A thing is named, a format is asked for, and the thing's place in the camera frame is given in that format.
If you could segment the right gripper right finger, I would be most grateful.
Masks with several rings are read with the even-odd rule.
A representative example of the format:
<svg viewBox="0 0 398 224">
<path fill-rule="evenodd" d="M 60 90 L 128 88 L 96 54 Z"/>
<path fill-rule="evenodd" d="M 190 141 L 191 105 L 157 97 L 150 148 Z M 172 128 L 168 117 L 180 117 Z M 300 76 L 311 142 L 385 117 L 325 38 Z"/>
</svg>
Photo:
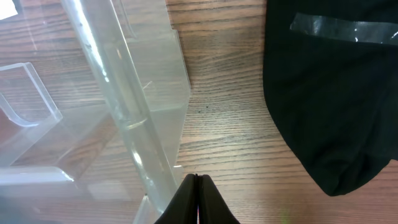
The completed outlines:
<svg viewBox="0 0 398 224">
<path fill-rule="evenodd" d="M 240 224 L 209 175 L 198 176 L 199 224 Z"/>
</svg>

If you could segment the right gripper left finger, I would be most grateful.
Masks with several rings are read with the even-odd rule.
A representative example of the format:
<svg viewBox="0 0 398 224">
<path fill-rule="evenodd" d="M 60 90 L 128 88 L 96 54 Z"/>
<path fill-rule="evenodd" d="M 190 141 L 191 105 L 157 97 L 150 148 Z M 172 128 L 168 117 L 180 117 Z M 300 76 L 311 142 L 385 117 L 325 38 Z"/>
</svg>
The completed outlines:
<svg viewBox="0 0 398 224">
<path fill-rule="evenodd" d="M 188 174 L 155 224 L 195 224 L 198 218 L 197 175 Z"/>
</svg>

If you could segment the black garment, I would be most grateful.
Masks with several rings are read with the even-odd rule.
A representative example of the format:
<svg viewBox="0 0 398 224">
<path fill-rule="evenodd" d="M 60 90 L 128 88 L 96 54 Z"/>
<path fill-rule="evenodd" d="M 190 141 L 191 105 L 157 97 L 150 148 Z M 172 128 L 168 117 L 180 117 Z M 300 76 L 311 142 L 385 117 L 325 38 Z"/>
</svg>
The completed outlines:
<svg viewBox="0 0 398 224">
<path fill-rule="evenodd" d="M 397 159 L 397 2 L 267 2 L 263 68 L 269 113 L 330 196 Z"/>
</svg>

